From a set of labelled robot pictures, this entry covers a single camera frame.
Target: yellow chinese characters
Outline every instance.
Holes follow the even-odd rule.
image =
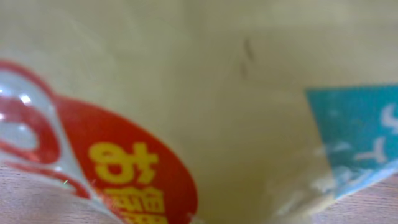
[[[166,217],[160,215],[137,215],[124,213],[128,224],[169,224]]]
[[[146,187],[143,190],[134,187],[123,189],[105,189],[104,193],[111,197],[113,206],[128,212],[164,213],[163,192]]]
[[[143,142],[132,145],[133,153],[126,153],[120,146],[110,142],[100,142],[89,148],[89,158],[96,162],[97,175],[112,184],[127,184],[134,180],[134,165],[141,174],[138,177],[140,184],[149,184],[155,177],[155,171],[150,167],[157,164],[157,154],[148,153],[147,146]],[[120,173],[114,174],[109,170],[111,165],[119,165]]]
[[[127,223],[133,224],[168,224],[163,215],[141,214],[165,213],[163,192],[147,187],[143,190],[134,187],[123,189],[105,189],[104,193],[113,201],[113,207],[122,211],[121,215]]]

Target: package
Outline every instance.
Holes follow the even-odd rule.
[[[297,223],[396,170],[397,10],[0,0],[0,159],[121,223]]]

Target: red circular label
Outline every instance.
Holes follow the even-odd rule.
[[[57,108],[86,178],[113,212],[134,224],[190,222],[195,185],[170,149],[99,107],[60,97]]]

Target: blue label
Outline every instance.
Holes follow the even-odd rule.
[[[398,86],[309,90],[307,97],[337,183],[337,197],[396,170]]]

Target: table surface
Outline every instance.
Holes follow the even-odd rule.
[[[0,220],[4,224],[113,224],[70,196],[0,166]],[[314,216],[315,224],[398,223],[398,175],[331,206]]]

